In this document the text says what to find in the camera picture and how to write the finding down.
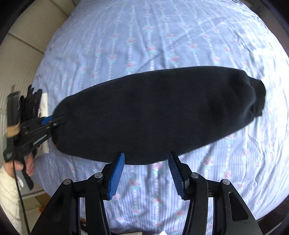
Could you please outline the left hand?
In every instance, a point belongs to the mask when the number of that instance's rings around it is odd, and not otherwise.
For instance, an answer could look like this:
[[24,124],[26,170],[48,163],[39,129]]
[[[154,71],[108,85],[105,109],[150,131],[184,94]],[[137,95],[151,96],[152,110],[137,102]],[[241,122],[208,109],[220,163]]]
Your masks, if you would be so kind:
[[[14,162],[4,162],[3,163],[3,168],[6,171],[6,173],[11,176],[11,177],[15,177],[15,173],[14,171],[22,171],[23,170],[24,165],[19,162],[19,161],[14,161]],[[32,176],[35,170],[34,167],[34,157],[33,154],[30,153],[25,161],[25,167],[26,167],[26,174],[28,176]]]

